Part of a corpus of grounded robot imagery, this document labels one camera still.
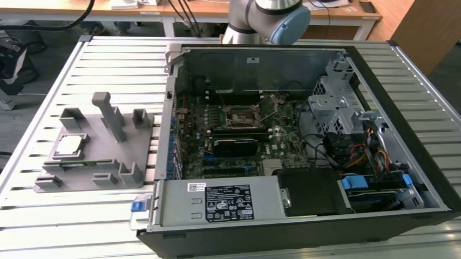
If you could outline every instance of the white sticker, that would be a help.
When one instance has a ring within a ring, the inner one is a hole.
[[[260,63],[260,58],[246,58],[246,63],[248,64],[258,64]]]
[[[142,15],[161,15],[159,12],[139,12]]]
[[[187,184],[187,191],[189,192],[205,192],[205,187],[208,187],[206,182],[190,182]]]

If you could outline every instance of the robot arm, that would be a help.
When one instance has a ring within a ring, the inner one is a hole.
[[[310,11],[302,0],[233,0],[225,44],[293,44],[306,31]]]

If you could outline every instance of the floor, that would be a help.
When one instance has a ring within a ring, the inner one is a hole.
[[[115,34],[113,23],[105,22],[103,24],[109,29],[109,33]],[[41,25],[59,26],[61,24],[59,22],[41,22]],[[82,33],[83,30],[81,28],[74,28],[65,32],[42,32],[42,37],[49,48],[42,53],[31,56],[41,72],[41,77],[32,83],[24,85],[22,93],[47,94]],[[142,27],[133,26],[130,33],[133,36],[165,36],[161,23],[143,23]],[[190,36],[190,32],[181,26],[177,27],[175,34],[179,37]],[[439,64],[429,79],[456,110],[461,113],[461,101],[459,101],[461,94],[460,71],[461,46],[457,45]],[[0,110],[0,151],[6,152],[15,150],[45,96],[22,95],[12,96],[12,98],[18,103],[18,108],[14,111]],[[4,167],[7,159],[7,156],[0,155],[0,168]]]

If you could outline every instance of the wooden desk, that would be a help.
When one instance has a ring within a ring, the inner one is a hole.
[[[165,2],[165,22],[181,22],[181,19],[178,17],[177,12],[174,11],[171,4],[169,3],[169,1]],[[181,10],[181,5],[178,3],[179,0],[171,0],[171,2],[177,9]],[[229,4],[226,2],[216,3],[206,0],[193,0],[189,2],[189,5],[196,14],[198,22],[228,23]],[[357,26],[359,30],[355,36],[355,40],[367,40],[376,21],[381,20],[383,18],[380,13],[364,12],[359,0],[355,0],[353,3],[348,6],[340,8],[330,8],[329,12],[330,22],[326,9],[313,11],[310,25],[330,24],[332,26]]]
[[[173,4],[181,10],[178,0]],[[189,2],[197,20],[201,23],[228,23],[229,4],[204,0]],[[0,0],[2,19],[31,19],[71,21],[86,10],[89,0]],[[330,8],[330,21],[328,10],[312,12],[312,25],[357,26],[355,40],[367,40],[376,21],[381,19],[379,13],[365,13],[355,3]],[[111,10],[110,0],[97,0],[94,11],[87,21],[119,21],[119,22],[162,22],[165,35],[174,37],[173,24],[182,22],[167,0],[158,6],[141,5],[139,9]]]
[[[2,19],[73,21],[87,9],[90,0],[0,0]],[[86,21],[162,22],[165,5],[111,10],[110,0],[97,0]]]

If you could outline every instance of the desk leg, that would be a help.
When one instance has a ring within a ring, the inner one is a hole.
[[[376,20],[363,20],[363,25],[357,30],[355,40],[367,40],[371,35]]]
[[[0,107],[10,111],[15,108],[16,104],[6,92],[0,89]]]
[[[162,17],[162,23],[163,23],[163,30],[165,30],[165,36],[167,38],[174,38],[174,18],[173,17]]]

